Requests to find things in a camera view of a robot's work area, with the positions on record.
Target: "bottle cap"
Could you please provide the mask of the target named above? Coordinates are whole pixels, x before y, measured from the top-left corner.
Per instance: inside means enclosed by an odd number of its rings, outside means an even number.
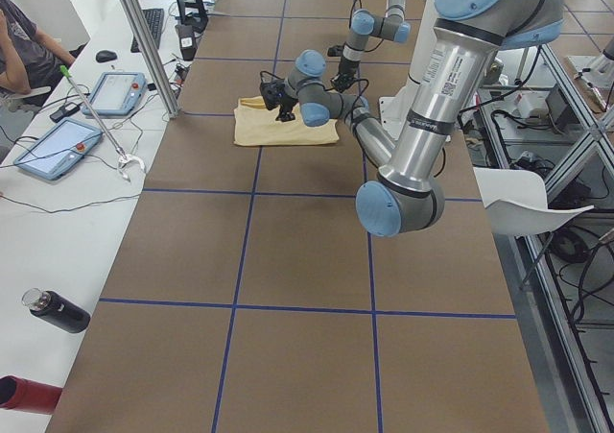
[[[21,303],[34,311],[40,311],[47,306],[49,295],[42,292],[40,289],[32,288],[21,298]]]

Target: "black keyboard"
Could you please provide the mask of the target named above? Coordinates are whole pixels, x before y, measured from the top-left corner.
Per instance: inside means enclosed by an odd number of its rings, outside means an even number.
[[[150,31],[152,32],[155,47],[159,49],[160,39],[162,38],[162,27],[164,26],[164,10],[162,8],[144,9],[143,15],[145,15],[147,25],[150,27]],[[141,52],[138,48],[138,42],[136,42],[135,37],[132,39],[130,51]]]

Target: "blue tablet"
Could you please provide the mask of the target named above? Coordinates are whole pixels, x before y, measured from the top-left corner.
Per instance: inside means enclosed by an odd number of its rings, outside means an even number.
[[[56,180],[70,171],[100,140],[95,126],[64,118],[44,134],[13,164],[46,180]]]
[[[88,100],[100,116],[128,116],[146,88],[147,82],[143,73],[107,71],[101,75]],[[84,115],[91,116],[85,105],[81,111]]]

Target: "black thermos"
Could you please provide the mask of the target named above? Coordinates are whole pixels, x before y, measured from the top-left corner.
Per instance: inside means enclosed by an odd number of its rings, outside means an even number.
[[[89,324],[89,313],[54,291],[30,289],[21,302],[34,316],[73,334],[85,330]]]

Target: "yellow cloth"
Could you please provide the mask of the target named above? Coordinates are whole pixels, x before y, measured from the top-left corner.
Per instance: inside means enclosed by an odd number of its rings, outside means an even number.
[[[275,121],[278,111],[268,111],[262,97],[239,99],[234,110],[234,143],[243,147],[256,145],[323,145],[339,140],[336,120],[310,128],[303,124],[298,108],[296,119],[282,123]]]

